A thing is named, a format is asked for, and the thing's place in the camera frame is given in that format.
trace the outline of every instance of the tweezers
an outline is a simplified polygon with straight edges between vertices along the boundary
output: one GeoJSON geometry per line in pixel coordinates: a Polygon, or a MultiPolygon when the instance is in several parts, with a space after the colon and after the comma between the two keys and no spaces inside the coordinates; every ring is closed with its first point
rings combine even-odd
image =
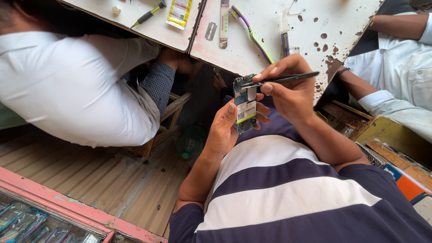
{"type": "Polygon", "coordinates": [[[254,83],[245,83],[242,84],[240,87],[241,90],[246,89],[246,88],[254,88],[254,87],[259,87],[262,86],[265,83],[268,82],[274,82],[274,83],[289,83],[289,82],[293,82],[299,79],[305,79],[305,78],[310,78],[310,77],[315,77],[319,74],[320,72],[311,72],[311,73],[304,73],[304,74],[293,74],[293,75],[288,75],[288,76],[284,76],[284,77],[275,77],[275,78],[266,78],[261,82],[254,82],[254,83]]]}

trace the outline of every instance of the pink frame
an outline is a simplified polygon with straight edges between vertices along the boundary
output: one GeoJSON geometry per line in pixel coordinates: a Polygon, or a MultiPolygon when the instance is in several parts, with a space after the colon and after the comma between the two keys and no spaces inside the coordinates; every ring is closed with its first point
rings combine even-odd
{"type": "Polygon", "coordinates": [[[140,243],[168,243],[168,240],[161,236],[90,207],[2,167],[0,167],[0,191],[86,229],[105,235],[103,243],[111,242],[115,231],[119,231],[140,243]]]}

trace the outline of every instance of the blue circuit board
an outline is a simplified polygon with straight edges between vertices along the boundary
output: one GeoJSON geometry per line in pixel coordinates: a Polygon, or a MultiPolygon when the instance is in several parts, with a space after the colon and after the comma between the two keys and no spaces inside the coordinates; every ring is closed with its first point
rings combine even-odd
{"type": "Polygon", "coordinates": [[[257,123],[257,88],[242,89],[242,84],[252,83],[255,74],[234,80],[234,103],[237,105],[237,133],[242,134],[254,128],[257,123]]]}

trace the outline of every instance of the screwdriver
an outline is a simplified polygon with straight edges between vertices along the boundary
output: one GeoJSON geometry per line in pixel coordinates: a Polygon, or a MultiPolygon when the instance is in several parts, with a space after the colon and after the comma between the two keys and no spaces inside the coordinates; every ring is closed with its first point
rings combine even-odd
{"type": "Polygon", "coordinates": [[[144,23],[146,20],[150,19],[151,16],[153,16],[157,11],[166,8],[166,3],[164,0],[161,0],[161,3],[159,3],[159,5],[157,7],[155,7],[154,9],[150,10],[149,12],[147,12],[146,14],[144,14],[143,16],[141,16],[141,18],[139,18],[134,25],[132,25],[132,27],[130,27],[129,29],[140,25],[142,23],[144,23]]]}

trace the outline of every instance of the bracelet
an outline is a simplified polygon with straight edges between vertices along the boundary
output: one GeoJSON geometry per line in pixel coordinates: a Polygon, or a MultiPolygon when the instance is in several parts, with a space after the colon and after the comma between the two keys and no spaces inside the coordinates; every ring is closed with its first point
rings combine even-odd
{"type": "Polygon", "coordinates": [[[374,17],[372,18],[372,22],[369,24],[369,27],[371,27],[371,26],[374,24],[374,22],[375,22],[375,15],[374,15],[374,17]]]}
{"type": "Polygon", "coordinates": [[[335,77],[339,77],[340,75],[342,75],[345,71],[351,71],[351,68],[346,67],[344,69],[342,69],[341,71],[337,72],[335,77]]]}

